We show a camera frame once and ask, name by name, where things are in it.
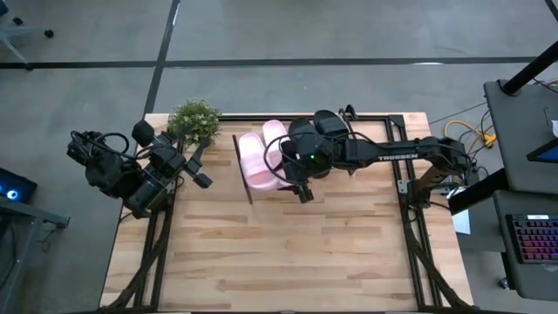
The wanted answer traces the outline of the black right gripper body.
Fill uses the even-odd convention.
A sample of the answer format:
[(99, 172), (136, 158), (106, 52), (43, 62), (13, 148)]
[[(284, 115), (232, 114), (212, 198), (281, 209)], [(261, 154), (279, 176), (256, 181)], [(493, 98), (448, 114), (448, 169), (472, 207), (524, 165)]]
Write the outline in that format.
[(295, 163), (287, 163), (284, 167), (285, 178), (288, 183), (284, 186), (285, 189), (294, 193), (310, 193), (311, 189), (308, 185), (308, 177), (304, 170)]

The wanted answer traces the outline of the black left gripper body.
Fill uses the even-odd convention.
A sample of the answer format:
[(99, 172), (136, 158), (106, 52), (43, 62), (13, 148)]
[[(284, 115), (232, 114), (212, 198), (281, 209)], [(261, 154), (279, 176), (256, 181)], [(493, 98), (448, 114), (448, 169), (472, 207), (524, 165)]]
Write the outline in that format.
[(173, 178), (186, 164), (186, 159), (174, 146), (178, 142), (172, 134), (160, 134), (153, 139), (152, 166), (164, 178)]

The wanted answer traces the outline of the pink foam slide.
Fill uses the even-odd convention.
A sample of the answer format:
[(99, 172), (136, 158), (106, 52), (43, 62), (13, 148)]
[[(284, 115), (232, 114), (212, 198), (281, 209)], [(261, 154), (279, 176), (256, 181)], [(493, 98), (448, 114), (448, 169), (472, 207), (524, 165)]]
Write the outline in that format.
[(257, 133), (246, 133), (238, 140), (241, 168), (250, 188), (258, 191), (275, 190), (278, 179), (269, 171), (264, 162), (264, 149)]
[(272, 174), (282, 162), (282, 153), (280, 152), (280, 144), (286, 140), (287, 130), (284, 124), (272, 119), (265, 122), (262, 126), (262, 135), (265, 141), (267, 153), (262, 154), (262, 170), (265, 176), (264, 190), (280, 189), (290, 186), (290, 183), (283, 181)]

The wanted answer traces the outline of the black foam slide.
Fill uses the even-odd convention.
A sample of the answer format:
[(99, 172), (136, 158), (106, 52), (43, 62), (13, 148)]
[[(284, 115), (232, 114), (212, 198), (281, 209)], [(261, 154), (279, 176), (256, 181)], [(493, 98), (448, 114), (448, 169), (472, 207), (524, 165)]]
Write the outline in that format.
[(317, 132), (327, 140), (347, 139), (349, 129), (344, 121), (334, 112), (319, 110), (314, 113), (314, 127)]
[(288, 135), (295, 145), (296, 166), (303, 178), (322, 179), (331, 170), (328, 141), (309, 119), (294, 119)]

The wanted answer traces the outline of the green potted plant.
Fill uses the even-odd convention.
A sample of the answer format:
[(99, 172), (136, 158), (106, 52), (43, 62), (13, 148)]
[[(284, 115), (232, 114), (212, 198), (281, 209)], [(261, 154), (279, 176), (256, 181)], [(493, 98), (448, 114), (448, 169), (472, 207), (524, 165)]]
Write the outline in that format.
[(220, 117), (221, 112), (204, 99), (187, 99), (169, 115), (167, 130), (186, 146), (199, 145), (203, 140), (214, 142), (221, 132)]

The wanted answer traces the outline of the white paper sheet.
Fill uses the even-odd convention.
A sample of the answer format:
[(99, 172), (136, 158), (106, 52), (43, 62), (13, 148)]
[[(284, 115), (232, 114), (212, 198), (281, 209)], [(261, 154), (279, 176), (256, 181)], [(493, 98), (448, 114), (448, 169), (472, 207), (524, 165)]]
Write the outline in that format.
[[(450, 194), (446, 197), (447, 200), (450, 200), (452, 196), (465, 191), (465, 188), (455, 188), (450, 192)], [(465, 209), (458, 214), (452, 214), (453, 226), (454, 230), (458, 234), (463, 235), (470, 235), (471, 234), (471, 224), (470, 224), (470, 215), (469, 210)]]

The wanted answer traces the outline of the grey equipment stand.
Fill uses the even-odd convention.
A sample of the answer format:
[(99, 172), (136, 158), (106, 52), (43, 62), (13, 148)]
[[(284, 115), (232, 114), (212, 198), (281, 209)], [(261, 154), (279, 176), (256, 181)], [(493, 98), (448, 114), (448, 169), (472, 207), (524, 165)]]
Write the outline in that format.
[(15, 306), (44, 224), (65, 229), (69, 221), (69, 216), (0, 196), (0, 314), (10, 314)]

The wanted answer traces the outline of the black device with blue light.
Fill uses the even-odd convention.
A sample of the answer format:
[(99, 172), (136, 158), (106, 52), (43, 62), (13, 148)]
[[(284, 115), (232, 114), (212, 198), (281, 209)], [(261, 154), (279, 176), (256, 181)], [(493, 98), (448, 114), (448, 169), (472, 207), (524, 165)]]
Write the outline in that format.
[(0, 195), (10, 201), (29, 204), (37, 183), (0, 167)]

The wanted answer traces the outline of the grey office chair base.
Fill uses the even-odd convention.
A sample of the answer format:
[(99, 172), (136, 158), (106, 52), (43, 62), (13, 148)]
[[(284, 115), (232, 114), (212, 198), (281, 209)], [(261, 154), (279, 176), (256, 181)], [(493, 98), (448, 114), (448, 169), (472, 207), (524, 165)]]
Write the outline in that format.
[(8, 17), (15, 27), (4, 27), (0, 25), (0, 43), (7, 47), (23, 64), (26, 71), (32, 71), (33, 65), (23, 56), (18, 48), (12, 43), (11, 39), (25, 35), (42, 34), (46, 38), (53, 38), (54, 31), (51, 29), (41, 29), (37, 27), (23, 26), (23, 20), (10, 12), (10, 8), (5, 0), (0, 0), (0, 18)]

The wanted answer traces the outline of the backlit keyboard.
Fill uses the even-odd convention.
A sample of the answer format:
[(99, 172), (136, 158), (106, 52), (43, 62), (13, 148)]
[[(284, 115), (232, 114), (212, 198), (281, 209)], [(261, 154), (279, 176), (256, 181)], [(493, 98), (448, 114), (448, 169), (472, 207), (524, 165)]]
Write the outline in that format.
[(558, 215), (506, 215), (514, 253), (522, 264), (558, 264)]

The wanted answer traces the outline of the grey keyboard desk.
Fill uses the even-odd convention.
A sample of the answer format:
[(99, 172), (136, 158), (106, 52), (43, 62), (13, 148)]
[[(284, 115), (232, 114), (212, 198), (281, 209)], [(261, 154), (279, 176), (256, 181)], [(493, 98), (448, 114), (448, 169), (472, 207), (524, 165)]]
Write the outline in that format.
[(509, 287), (523, 298), (558, 302), (558, 264), (522, 264), (514, 253), (506, 215), (558, 215), (558, 197), (499, 190), (493, 202), (505, 246)]

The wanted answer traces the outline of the laptop with blue screen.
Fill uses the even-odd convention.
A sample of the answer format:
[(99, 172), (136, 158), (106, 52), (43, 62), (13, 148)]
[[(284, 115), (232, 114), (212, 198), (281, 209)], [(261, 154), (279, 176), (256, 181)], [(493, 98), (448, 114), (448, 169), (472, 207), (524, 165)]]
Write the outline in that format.
[(558, 163), (558, 138), (554, 138), (527, 154), (527, 159), (535, 162)]

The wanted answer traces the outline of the wooden shelf with black frame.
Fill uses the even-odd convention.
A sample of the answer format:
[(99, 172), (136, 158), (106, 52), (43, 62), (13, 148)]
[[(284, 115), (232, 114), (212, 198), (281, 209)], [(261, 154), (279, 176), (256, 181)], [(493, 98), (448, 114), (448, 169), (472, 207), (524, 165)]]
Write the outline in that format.
[[(352, 121), (357, 120), (357, 113), (355, 111), (355, 108), (351, 105), (347, 105), (346, 107), (340, 109), (340, 111), (338, 113), (336, 113), (337, 116), (339, 116), (343, 121), (344, 124), (348, 127), (349, 132), (352, 130), (352, 126), (350, 125), (350, 123)], [(263, 145), (265, 146), (265, 141), (262, 135), (262, 126), (265, 122), (272, 120), (272, 119), (277, 119), (279, 121), (281, 121), (284, 126), (285, 129), (287, 130), (287, 134), (285, 135), (286, 140), (283, 140), (282, 143), (280, 144), (280, 152), (282, 153), (282, 162), (280, 163), (280, 165), (275, 169), (272, 170), (272, 174), (275, 175), (276, 177), (278, 177), (279, 179), (283, 180), (283, 181), (287, 181), (287, 179), (285, 178), (285, 173), (284, 173), (284, 167), (287, 163), (295, 163), (296, 164), (296, 157), (295, 157), (295, 148), (291, 148), (290, 145), (293, 143), (288, 135), (288, 130), (289, 130), (289, 125), (290, 123), (297, 118), (306, 118), (309, 119), (310, 122), (313, 124), (314, 126), (314, 113), (310, 114), (310, 113), (289, 113), (289, 114), (279, 114), (279, 113), (258, 113), (258, 114), (244, 114), (244, 115), (235, 115), (235, 116), (225, 116), (221, 118), (221, 121), (233, 121), (233, 122), (239, 122), (239, 123), (244, 123), (244, 124), (248, 124), (248, 123), (254, 123), (255, 127), (252, 131), (248, 131), (246, 133), (257, 133), (263, 142)], [(243, 136), (242, 135), (235, 135), (233, 137), (233, 142), (235, 144), (235, 151), (236, 151), (236, 155), (237, 155), (237, 160), (239, 163), (239, 167), (241, 169), (241, 177), (242, 177), (242, 182), (244, 184), (244, 188), (246, 191), (246, 195), (248, 197), (248, 202), (249, 203), (253, 203), (253, 193), (270, 193), (272, 191), (276, 191), (276, 190), (287, 190), (285, 188), (280, 188), (280, 189), (275, 189), (275, 190), (270, 190), (270, 191), (258, 191), (258, 190), (254, 190), (253, 188), (250, 188), (247, 184), (247, 182), (245, 181), (245, 177), (244, 174), (242, 172), (242, 168), (241, 168), (241, 156), (240, 156), (240, 151), (239, 151), (239, 145), (238, 145), (238, 140)], [(336, 179), (341, 173), (342, 173), (343, 169), (337, 166), (333, 166), (331, 165), (331, 170), (330, 173), (324, 177), (328, 180), (333, 180)], [(314, 178), (308, 178), (308, 185), (310, 186), (311, 182), (314, 181), (319, 181), (321, 179), (314, 179)]]

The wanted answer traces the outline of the black table frame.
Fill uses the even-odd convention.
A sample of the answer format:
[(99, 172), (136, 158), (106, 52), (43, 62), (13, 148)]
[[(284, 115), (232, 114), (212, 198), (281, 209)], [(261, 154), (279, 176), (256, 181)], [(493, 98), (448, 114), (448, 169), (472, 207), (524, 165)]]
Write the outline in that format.
[(246, 190), (235, 142), (265, 115), (228, 115), (202, 157), (207, 189), (177, 192), (162, 276), (149, 273), (137, 305), (172, 312), (413, 311), (432, 304), (411, 264), (397, 183), (428, 165), (377, 163), (312, 182), (312, 202)]

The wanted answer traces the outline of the black rig post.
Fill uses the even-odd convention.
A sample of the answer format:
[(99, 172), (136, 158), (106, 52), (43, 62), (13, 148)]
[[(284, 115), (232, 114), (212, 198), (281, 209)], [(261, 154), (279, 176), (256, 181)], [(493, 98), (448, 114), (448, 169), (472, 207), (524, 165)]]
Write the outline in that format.
[(558, 60), (558, 40), (549, 46), (540, 56), (536, 57), (526, 67), (515, 74), (505, 83), (500, 83), (500, 89), (508, 96), (514, 96), (524, 85), (534, 80)]

